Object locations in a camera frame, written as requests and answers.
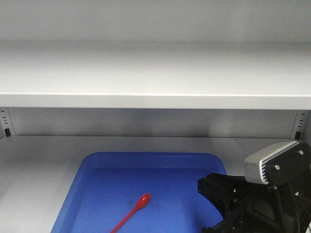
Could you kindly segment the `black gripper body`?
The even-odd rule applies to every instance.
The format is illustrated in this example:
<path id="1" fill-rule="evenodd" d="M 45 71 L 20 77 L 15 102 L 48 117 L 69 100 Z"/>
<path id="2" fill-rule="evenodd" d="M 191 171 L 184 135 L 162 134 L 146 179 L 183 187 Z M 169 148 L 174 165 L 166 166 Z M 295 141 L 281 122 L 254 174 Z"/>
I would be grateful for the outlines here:
<path id="1" fill-rule="evenodd" d="M 224 233 L 307 233 L 311 184 L 235 188 L 225 206 Z"/>

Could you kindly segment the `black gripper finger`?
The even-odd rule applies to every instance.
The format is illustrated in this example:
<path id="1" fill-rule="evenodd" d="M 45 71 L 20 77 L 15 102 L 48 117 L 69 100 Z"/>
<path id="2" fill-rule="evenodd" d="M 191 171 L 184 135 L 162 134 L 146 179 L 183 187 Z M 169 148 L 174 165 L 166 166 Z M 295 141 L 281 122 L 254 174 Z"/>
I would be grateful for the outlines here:
<path id="1" fill-rule="evenodd" d="M 230 219 L 225 219 L 213 227 L 203 227 L 201 233 L 228 233 L 233 226 L 233 221 Z"/>
<path id="2" fill-rule="evenodd" d="M 211 173 L 197 181 L 199 194 L 207 198 L 221 214 L 230 214 L 245 196 L 245 178 Z"/>

